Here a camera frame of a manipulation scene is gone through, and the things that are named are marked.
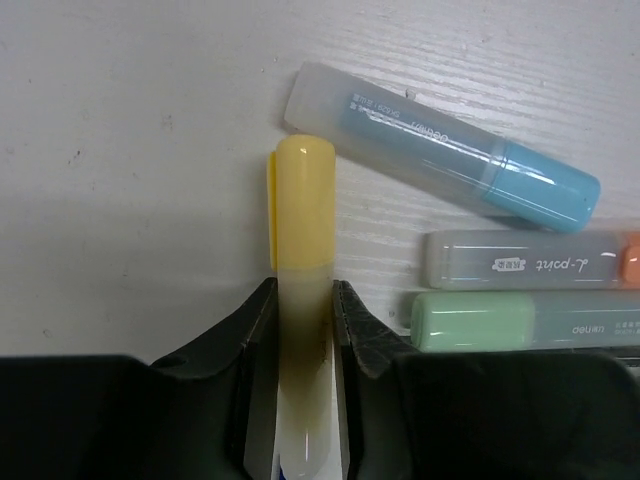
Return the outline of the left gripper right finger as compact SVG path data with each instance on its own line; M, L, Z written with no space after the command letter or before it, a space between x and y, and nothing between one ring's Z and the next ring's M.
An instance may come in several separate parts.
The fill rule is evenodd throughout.
M332 287L346 479L635 479L639 373L573 349L422 353Z

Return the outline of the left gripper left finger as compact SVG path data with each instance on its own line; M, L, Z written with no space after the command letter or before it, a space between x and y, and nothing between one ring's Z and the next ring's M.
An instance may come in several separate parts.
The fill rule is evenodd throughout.
M278 301L264 280L231 315L144 363L125 355L5 357L5 479L268 479Z

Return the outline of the yellow cap highlighter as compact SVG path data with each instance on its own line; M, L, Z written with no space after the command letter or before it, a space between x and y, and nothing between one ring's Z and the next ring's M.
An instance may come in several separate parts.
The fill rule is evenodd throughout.
M270 261L279 322L279 464L312 479L330 449L336 154L304 134L279 142L267 163Z

